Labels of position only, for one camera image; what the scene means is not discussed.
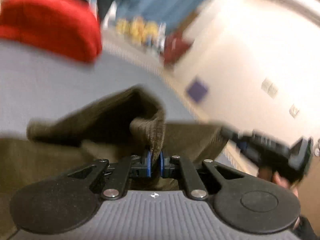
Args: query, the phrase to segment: gray floor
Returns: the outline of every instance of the gray floor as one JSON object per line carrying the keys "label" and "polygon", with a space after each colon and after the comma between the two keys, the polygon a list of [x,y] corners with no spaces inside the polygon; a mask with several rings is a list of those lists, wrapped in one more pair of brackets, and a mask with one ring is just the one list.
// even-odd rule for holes
{"label": "gray floor", "polygon": [[[88,67],[19,43],[0,41],[0,132],[25,136],[31,118],[55,120],[137,84],[163,101],[167,120],[194,120],[158,76],[106,52],[94,67]],[[217,160],[231,166],[224,155]]]}

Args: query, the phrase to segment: red cloth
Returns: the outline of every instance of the red cloth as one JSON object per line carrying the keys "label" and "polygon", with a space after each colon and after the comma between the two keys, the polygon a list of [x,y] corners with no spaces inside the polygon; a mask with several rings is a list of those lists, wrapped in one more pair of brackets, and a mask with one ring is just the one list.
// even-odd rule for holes
{"label": "red cloth", "polygon": [[164,48],[164,65],[176,63],[180,57],[187,52],[192,43],[184,41],[182,39],[181,32],[175,32],[170,34],[165,39]]}
{"label": "red cloth", "polygon": [[81,0],[5,0],[0,38],[84,62],[93,62],[102,51],[99,23]]}

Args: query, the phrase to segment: textured ribbed surface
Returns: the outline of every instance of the textured ribbed surface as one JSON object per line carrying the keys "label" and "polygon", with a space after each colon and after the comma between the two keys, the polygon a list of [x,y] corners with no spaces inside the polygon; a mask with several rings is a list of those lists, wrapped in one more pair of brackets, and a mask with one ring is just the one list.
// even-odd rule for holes
{"label": "textured ribbed surface", "polygon": [[126,197],[105,201],[83,226],[59,235],[35,235],[20,230],[12,240],[298,240],[290,231],[256,236],[223,224],[208,204],[186,198],[182,191],[129,191]]}

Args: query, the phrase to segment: black round pad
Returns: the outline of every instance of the black round pad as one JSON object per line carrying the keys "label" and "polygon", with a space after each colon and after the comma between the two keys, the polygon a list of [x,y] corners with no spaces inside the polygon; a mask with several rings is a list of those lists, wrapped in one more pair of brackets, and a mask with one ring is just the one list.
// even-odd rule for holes
{"label": "black round pad", "polygon": [[265,191],[251,191],[243,194],[241,204],[253,212],[268,212],[278,205],[276,196]]}
{"label": "black round pad", "polygon": [[11,199],[14,223],[38,234],[69,231],[89,220],[99,204],[81,180],[41,181],[19,190]]}
{"label": "black round pad", "polygon": [[300,214],[299,200],[292,192],[251,176],[227,180],[213,208],[227,224],[252,234],[288,229]]}

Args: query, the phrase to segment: olive green cloth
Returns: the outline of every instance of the olive green cloth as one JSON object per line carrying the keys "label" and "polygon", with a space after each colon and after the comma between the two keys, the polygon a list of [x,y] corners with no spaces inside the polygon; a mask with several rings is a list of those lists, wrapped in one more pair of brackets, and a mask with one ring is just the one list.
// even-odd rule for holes
{"label": "olive green cloth", "polygon": [[164,123],[164,109],[140,87],[100,99],[55,123],[33,120],[29,141],[0,139],[0,240],[15,230],[9,213],[14,192],[28,184],[107,158],[139,154],[145,147],[152,154],[152,179],[136,179],[132,189],[173,190],[177,182],[161,179],[157,160],[160,150],[187,156],[194,163],[215,159],[226,140],[220,125]]}

